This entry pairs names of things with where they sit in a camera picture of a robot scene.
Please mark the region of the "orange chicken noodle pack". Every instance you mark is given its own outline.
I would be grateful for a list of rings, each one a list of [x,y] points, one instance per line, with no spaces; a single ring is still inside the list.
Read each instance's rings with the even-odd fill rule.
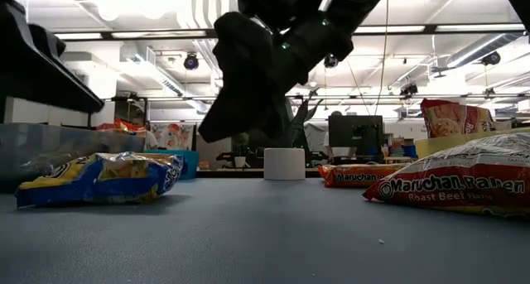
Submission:
[[[324,165],[319,167],[319,173],[328,188],[369,188],[404,166],[403,163]]]

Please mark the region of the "black rig beam with lights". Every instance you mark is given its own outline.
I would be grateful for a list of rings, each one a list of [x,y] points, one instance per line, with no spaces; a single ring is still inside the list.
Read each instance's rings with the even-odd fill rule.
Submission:
[[[522,23],[474,23],[474,24],[426,24],[360,26],[355,36],[415,36],[436,34],[494,34],[526,32]],[[144,41],[175,39],[214,39],[212,28],[166,29],[137,31],[58,31],[55,33],[63,41]]]

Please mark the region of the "blue soy sauce noodle pack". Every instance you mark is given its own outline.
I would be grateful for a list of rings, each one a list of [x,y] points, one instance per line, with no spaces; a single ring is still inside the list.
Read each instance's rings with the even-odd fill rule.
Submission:
[[[186,169],[183,156],[163,153],[95,153],[21,183],[17,207],[67,203],[148,203],[171,190]]]

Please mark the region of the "small potted background plant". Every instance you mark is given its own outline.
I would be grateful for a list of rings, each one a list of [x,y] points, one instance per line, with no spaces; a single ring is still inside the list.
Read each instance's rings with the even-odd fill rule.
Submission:
[[[244,169],[246,167],[246,157],[248,155],[248,141],[249,135],[246,132],[241,132],[232,137],[232,148],[235,153],[234,166],[236,168]]]

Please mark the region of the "black monitor back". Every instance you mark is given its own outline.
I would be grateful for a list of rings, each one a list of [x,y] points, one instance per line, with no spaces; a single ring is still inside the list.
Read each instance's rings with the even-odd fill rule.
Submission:
[[[356,156],[381,156],[383,117],[342,115],[328,117],[331,147],[356,148]]]

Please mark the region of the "red roast beef noodle pack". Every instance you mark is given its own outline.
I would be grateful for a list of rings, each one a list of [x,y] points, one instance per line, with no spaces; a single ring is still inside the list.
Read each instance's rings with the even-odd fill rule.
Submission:
[[[429,138],[496,130],[486,108],[441,99],[423,99],[420,106]]]
[[[530,133],[475,139],[414,161],[364,193],[366,200],[530,219]]]

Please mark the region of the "yellow-green plastic bin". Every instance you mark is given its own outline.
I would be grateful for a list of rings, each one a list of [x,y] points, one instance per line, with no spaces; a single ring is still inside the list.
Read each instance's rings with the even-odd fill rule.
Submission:
[[[457,134],[447,137],[434,137],[415,141],[415,147],[418,158],[429,156],[433,153],[464,144],[466,142],[480,139],[483,137],[492,137],[497,135],[511,134],[511,133],[530,133],[530,127],[526,128],[514,128],[504,131],[492,131],[492,132],[478,132],[469,134]]]

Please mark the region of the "floral patterned board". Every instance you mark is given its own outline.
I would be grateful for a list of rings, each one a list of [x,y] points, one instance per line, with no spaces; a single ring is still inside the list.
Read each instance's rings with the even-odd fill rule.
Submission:
[[[191,150],[195,126],[182,123],[153,123],[151,130],[161,148],[167,150]]]

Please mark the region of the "blue-grey table mat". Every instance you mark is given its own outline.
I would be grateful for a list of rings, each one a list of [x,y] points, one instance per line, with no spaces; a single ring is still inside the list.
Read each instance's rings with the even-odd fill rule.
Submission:
[[[530,284],[530,222],[317,179],[199,179],[149,205],[18,209],[0,195],[0,284]]]

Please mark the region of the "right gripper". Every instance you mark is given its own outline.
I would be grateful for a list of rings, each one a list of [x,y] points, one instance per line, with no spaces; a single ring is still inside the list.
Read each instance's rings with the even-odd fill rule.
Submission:
[[[223,87],[205,115],[199,133],[216,142],[252,130],[252,138],[283,139],[290,123],[290,102],[272,103],[273,86],[280,95],[308,80],[326,56],[343,60],[352,50],[354,26],[318,12],[298,22],[272,51],[269,31],[240,12],[227,12],[214,24],[218,42],[214,56],[223,72]]]

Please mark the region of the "snake plant in white pot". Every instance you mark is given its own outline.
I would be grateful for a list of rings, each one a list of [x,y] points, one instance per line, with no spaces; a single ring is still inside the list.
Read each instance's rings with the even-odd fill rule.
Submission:
[[[268,147],[264,150],[264,179],[269,181],[303,181],[306,178],[306,164],[311,161],[304,123],[314,117],[324,99],[319,99],[313,108],[309,102],[317,96],[318,89],[312,89],[308,98],[301,98],[296,114],[287,120],[280,139],[283,147]]]

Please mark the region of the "grey translucent plastic bin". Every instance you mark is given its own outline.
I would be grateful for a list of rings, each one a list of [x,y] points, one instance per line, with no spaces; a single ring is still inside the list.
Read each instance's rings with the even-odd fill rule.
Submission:
[[[96,152],[141,152],[135,135],[35,123],[0,124],[0,194]]]

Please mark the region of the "person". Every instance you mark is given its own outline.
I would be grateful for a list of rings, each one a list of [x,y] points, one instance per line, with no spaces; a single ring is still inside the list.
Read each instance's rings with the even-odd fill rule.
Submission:
[[[141,116],[134,117],[132,125],[136,128],[136,135],[144,139],[143,150],[156,150],[158,148],[156,137],[150,131],[149,124]]]

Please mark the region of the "teal plastic bin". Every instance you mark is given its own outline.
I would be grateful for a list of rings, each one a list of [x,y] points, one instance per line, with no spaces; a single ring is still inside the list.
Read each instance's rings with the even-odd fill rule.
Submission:
[[[183,157],[184,164],[180,180],[187,181],[196,178],[199,164],[199,153],[191,150],[146,150],[145,153],[179,155]]]

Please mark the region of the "silver ceiling air duct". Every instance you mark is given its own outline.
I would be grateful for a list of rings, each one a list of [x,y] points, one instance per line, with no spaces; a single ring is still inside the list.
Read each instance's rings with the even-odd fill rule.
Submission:
[[[516,41],[525,35],[524,31],[488,34],[481,37],[472,44],[462,48],[446,60],[446,68],[454,69],[466,65],[475,60],[481,59],[497,49]]]

